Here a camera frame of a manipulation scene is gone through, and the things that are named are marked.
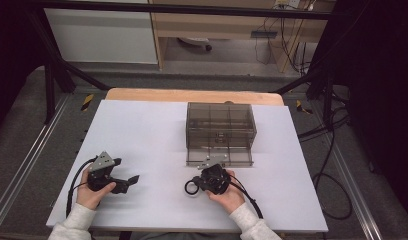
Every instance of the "person's right hand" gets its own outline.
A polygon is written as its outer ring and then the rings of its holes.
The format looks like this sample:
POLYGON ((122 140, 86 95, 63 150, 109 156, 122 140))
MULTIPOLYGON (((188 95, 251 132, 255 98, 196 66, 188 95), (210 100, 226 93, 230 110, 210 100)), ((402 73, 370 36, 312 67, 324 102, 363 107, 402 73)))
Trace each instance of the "person's right hand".
MULTIPOLYGON (((235 172, 231 170, 226 171, 229 175, 235 176, 235 172)), ((236 181, 235 178, 231 177, 231 181, 238 185, 238 181, 236 181)), ((245 202, 244 194, 238 188, 232 186, 231 184, 229 184, 228 189, 226 189, 226 192, 224 192, 223 194, 216 195, 208 190, 206 190, 206 193, 211 200, 222 205, 226 212, 228 212, 229 214, 231 214, 245 202)))

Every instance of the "desk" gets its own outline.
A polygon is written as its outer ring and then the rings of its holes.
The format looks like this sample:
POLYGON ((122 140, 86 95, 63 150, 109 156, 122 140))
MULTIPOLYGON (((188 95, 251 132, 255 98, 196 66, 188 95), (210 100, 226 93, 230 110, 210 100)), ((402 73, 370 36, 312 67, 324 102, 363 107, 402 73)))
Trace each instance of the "desk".
POLYGON ((205 193, 189 196, 184 192, 184 184, 200 173, 186 166, 186 101, 201 96, 201 102, 241 102, 249 95, 254 95, 250 102, 257 126, 252 148, 255 163, 235 168, 237 177, 257 200, 272 229, 326 232, 289 110, 278 95, 146 89, 112 89, 101 102, 47 226, 65 219, 67 191, 77 169, 105 150, 113 158, 122 158, 113 177, 141 177, 127 194, 103 199, 91 228, 238 232, 222 207, 205 193), (275 106, 267 105, 270 101, 275 106))
MULTIPOLYGON (((153 4, 174 5, 198 5, 271 9, 273 0, 149 0, 153 4)), ((321 0, 314 4, 314 11, 330 12, 335 1, 321 0)), ((309 5, 309 0, 300 0, 299 9, 309 5)), ((284 39, 287 56, 282 48, 281 21, 276 18, 265 22, 264 17, 240 17, 240 16, 209 16, 194 14, 151 14, 154 41, 160 68, 164 67, 164 53, 166 51, 167 38, 213 38, 213 39, 252 39, 252 31, 274 31, 277 37, 271 39, 271 51, 280 72, 288 68, 289 59, 292 59, 299 42, 318 43, 325 29, 326 20, 303 20, 285 19, 284 39)))

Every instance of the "white cabinet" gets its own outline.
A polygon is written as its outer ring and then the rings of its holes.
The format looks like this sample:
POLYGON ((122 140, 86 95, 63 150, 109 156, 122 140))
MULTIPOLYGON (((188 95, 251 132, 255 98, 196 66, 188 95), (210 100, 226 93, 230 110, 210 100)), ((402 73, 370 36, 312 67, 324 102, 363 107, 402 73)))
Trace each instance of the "white cabinet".
MULTIPOLYGON (((148 3, 147 0, 113 2, 148 3)), ((67 61, 157 64, 149 13, 65 9, 45 9, 45 12, 67 61)))

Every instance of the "person's left hand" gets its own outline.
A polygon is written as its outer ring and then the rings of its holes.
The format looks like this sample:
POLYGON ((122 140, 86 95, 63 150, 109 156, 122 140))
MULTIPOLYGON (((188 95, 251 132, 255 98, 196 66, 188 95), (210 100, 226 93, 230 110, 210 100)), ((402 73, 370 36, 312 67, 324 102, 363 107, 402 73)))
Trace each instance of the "person's left hand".
POLYGON ((83 170, 81 183, 85 184, 82 184, 78 187, 76 202, 91 210, 95 210, 101 199, 116 187, 116 183, 111 182, 101 190, 94 192, 88 187, 88 184, 86 183, 88 181, 88 173, 89 166, 85 170, 83 170))

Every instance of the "white sleeve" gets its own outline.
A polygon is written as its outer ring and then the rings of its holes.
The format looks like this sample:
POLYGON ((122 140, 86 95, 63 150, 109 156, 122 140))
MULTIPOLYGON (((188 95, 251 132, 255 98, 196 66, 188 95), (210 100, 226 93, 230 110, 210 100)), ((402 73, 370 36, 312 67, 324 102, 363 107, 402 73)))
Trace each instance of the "white sleeve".
POLYGON ((88 232, 88 228, 91 226, 95 213, 95 211, 75 203, 67 219, 54 226, 48 240, 90 240, 91 234, 88 232))
POLYGON ((247 203, 242 204, 229 216, 241 229, 242 240, 281 240, 281 238, 271 230, 263 219, 259 219, 248 207, 247 203))

